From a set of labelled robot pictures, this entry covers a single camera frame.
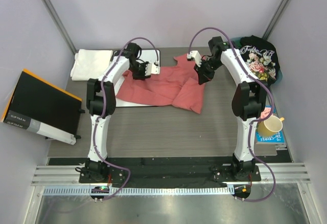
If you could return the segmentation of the pink t shirt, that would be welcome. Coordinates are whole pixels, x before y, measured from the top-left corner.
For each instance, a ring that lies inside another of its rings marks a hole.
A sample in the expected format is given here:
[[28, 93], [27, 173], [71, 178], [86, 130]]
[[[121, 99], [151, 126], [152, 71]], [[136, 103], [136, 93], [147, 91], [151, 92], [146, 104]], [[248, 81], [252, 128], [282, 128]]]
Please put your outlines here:
[[120, 100], [152, 106], [168, 106], [200, 114], [205, 85], [198, 83], [195, 63], [186, 54], [174, 57], [175, 66], [163, 66], [160, 74], [146, 80], [134, 80], [132, 73], [123, 74], [124, 82], [116, 97]]

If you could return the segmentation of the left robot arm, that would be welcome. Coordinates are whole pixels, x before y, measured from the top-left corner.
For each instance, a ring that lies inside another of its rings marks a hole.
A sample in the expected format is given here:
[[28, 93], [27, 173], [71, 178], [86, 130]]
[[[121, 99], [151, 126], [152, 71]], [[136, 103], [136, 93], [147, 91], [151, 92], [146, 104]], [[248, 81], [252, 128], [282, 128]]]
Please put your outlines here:
[[116, 109], [114, 86], [126, 71], [132, 78], [145, 80], [151, 77], [152, 63], [139, 60], [142, 49], [135, 43], [128, 43], [98, 78], [87, 81], [86, 108], [91, 118], [91, 145], [85, 169], [91, 177], [102, 183], [108, 179], [107, 133], [111, 115]]

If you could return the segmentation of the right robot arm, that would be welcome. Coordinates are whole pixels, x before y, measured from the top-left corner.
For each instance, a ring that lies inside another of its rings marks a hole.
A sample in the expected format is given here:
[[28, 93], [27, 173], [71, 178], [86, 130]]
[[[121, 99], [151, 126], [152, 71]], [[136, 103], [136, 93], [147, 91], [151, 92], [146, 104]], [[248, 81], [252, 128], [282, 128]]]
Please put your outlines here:
[[259, 170], [255, 165], [254, 142], [255, 128], [261, 112], [265, 109], [267, 84], [250, 71], [239, 50], [221, 37], [214, 37], [209, 42], [211, 54], [207, 57], [198, 51], [190, 51], [188, 60], [195, 62], [194, 69], [198, 74], [198, 83], [204, 84], [213, 79], [215, 71], [225, 66], [232, 76], [236, 91], [231, 108], [237, 119], [237, 145], [232, 154], [229, 166], [216, 166], [214, 180], [217, 182], [245, 182], [251, 175], [259, 180]]

